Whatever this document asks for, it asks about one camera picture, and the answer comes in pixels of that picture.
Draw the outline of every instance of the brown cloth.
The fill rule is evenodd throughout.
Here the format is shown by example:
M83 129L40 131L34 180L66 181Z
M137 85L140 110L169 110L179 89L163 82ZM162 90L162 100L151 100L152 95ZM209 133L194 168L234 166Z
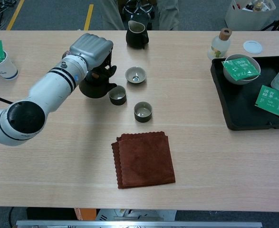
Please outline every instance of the brown cloth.
M122 134L112 149L119 189L175 183L164 132Z

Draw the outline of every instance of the white robotic arm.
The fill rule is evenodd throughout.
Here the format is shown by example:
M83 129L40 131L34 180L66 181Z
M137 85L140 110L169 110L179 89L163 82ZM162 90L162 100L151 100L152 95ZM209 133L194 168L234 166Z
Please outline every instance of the white robotic arm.
M84 34L63 58L29 91L26 99L0 110L0 143L17 146L43 129L48 114L54 112L93 68L111 61L113 43Z

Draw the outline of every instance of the yellow floor line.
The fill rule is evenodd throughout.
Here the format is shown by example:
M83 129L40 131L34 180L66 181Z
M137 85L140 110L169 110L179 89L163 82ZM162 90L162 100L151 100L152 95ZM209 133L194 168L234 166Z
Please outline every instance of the yellow floor line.
M88 28L90 27L90 22L91 22L91 17L92 17L92 13L93 13L93 8L94 5L90 4L90 6L88 7L88 11L87 11L87 19L86 19L86 23L84 25L84 29L83 30L88 30Z
M16 8L16 11L15 11L14 15L12 15L12 18L11 18L10 23L8 24L6 30L11 30L11 28L14 25L15 20L16 20L16 18L18 16L19 12L20 12L20 9L21 9L23 3L24 3L24 0L20 0L18 6Z

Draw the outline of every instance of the gray bowl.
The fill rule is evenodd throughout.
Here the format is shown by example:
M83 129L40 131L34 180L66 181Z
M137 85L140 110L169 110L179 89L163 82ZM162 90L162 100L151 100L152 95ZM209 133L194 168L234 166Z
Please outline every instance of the gray bowl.
M123 105L126 102L125 88L118 85L109 92L110 101L114 105Z
M256 60L254 60L253 58L247 56L247 55L242 55L242 54L235 54L235 55L231 55L231 56L228 56L225 61L227 60L233 60L233 59L236 59L236 58L247 58L249 62L251 62L251 64L254 65L254 67L257 69L257 71L259 73L261 73L261 67L260 65L258 64L258 62ZM258 76L253 76L253 77L248 77L247 79L241 79L239 81L235 81L233 79L233 77L231 77L231 75L228 73L228 71L226 70L226 68L223 68L223 72L224 72L224 76L225 78L231 82L232 84L235 84L235 85L245 85L245 84L248 84L250 82L252 82L253 80L257 79L259 77Z
M125 72L125 78L133 84L142 83L146 79L146 73L141 67L131 67Z
M134 117L141 123L148 122L152 117L152 106L147 102L139 102L134 107Z

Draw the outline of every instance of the person's legs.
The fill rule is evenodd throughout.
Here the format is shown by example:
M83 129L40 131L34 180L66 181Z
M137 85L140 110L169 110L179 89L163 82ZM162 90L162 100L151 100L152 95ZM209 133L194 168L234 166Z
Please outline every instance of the person's legs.
M157 0L159 30L178 30L179 8L178 0Z
M124 30L121 20L117 0L99 0L101 7L101 17L104 30Z

